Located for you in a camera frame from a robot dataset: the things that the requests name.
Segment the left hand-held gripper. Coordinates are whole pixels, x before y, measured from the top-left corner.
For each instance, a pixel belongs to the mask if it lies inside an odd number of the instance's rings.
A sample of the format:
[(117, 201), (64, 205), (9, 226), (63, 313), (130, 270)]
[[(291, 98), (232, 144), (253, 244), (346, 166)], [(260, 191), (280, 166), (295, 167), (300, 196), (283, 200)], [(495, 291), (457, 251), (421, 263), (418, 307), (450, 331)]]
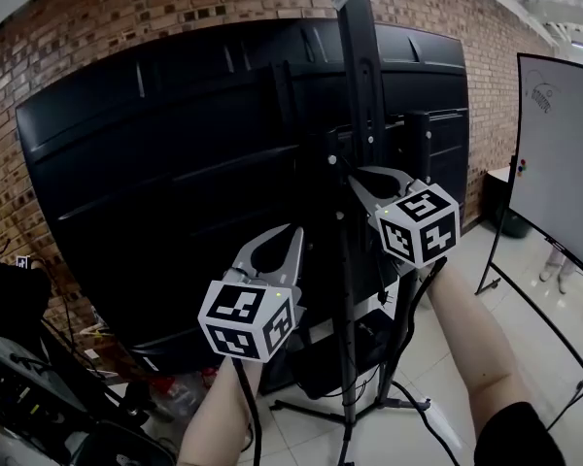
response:
[(214, 353), (265, 363), (297, 327), (303, 314), (297, 280), (304, 230), (297, 227), (291, 238), (289, 227), (261, 233), (234, 259), (233, 267), (249, 275), (269, 274), (250, 278), (233, 269), (230, 280), (210, 283), (198, 321)]

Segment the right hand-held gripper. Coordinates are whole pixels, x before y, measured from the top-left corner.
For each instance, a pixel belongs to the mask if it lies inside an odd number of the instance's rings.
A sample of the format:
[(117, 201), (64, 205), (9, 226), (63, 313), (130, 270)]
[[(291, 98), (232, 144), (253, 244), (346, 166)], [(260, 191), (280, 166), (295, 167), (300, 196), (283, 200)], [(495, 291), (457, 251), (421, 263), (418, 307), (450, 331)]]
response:
[[(437, 183), (423, 184), (403, 197), (414, 180), (401, 170), (365, 166), (357, 170), (357, 177), (349, 176), (349, 185), (367, 215), (375, 215), (386, 253), (421, 269), (459, 244), (459, 205)], [(402, 198), (387, 205), (378, 197)]]

